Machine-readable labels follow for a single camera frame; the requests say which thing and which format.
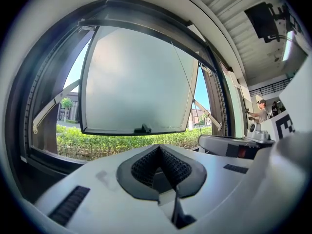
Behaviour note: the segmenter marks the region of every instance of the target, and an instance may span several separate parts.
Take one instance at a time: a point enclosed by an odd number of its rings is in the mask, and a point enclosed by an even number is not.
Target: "white ceiling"
[[[261,2],[271,3],[275,13],[282,0],[201,0],[223,23],[243,61],[247,84],[254,85],[285,73],[282,55],[285,40],[265,43],[259,39],[245,10]],[[280,35],[286,35],[285,21],[276,23]]]

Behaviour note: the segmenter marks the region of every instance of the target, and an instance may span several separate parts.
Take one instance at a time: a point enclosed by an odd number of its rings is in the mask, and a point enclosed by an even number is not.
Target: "frosted glass pane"
[[[132,134],[143,124],[152,133],[184,131],[192,95],[181,62],[194,91],[192,56],[141,32],[100,27],[83,77],[85,131]]]

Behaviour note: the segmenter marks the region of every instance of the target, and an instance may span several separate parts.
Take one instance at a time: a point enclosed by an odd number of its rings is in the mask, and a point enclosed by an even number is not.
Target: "green shrub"
[[[201,120],[199,123],[194,124],[194,126],[198,126],[198,125],[205,125],[205,122],[203,120]]]
[[[202,134],[211,135],[211,127],[201,129]],[[84,135],[76,127],[57,125],[58,154],[78,159],[93,160],[152,144],[171,144],[183,148],[198,146],[199,129],[188,129],[182,133],[149,136],[96,136]]]
[[[57,124],[57,134],[64,133],[65,130],[66,130],[66,127],[65,127],[65,126],[62,126],[62,125],[58,125],[58,124]]]
[[[73,123],[73,124],[77,124],[78,123],[77,120],[72,120],[72,119],[67,119],[66,122]]]

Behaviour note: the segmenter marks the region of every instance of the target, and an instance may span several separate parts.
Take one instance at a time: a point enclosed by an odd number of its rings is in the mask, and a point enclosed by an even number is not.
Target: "person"
[[[260,108],[259,113],[251,113],[249,111],[247,111],[247,113],[253,117],[259,117],[259,123],[262,123],[266,121],[268,117],[268,113],[265,109],[265,107],[267,106],[267,102],[264,99],[262,99],[259,102],[257,102],[257,104],[259,104],[259,108]]]
[[[286,110],[286,108],[284,107],[284,105],[282,104],[282,106],[280,107],[280,112],[282,113],[282,112],[284,112],[285,110]]]
[[[273,117],[278,115],[278,106],[277,106],[276,101],[273,102],[273,105],[272,105],[272,115]]]

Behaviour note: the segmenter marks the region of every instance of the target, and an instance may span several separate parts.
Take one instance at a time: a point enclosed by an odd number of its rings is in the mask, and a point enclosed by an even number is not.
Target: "blue sky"
[[[80,78],[83,60],[84,60],[84,57],[86,55],[88,45],[89,45],[89,43],[86,44],[86,46],[83,48],[83,50],[81,51],[81,53],[77,57],[71,71],[69,72],[69,75],[68,75],[67,80],[65,82],[64,88]],[[78,87],[76,87],[74,90],[72,90],[72,92],[78,92]],[[195,90],[194,98],[205,109],[210,111],[206,84],[205,84],[203,73],[200,69],[198,70],[197,84],[196,84],[196,90]]]

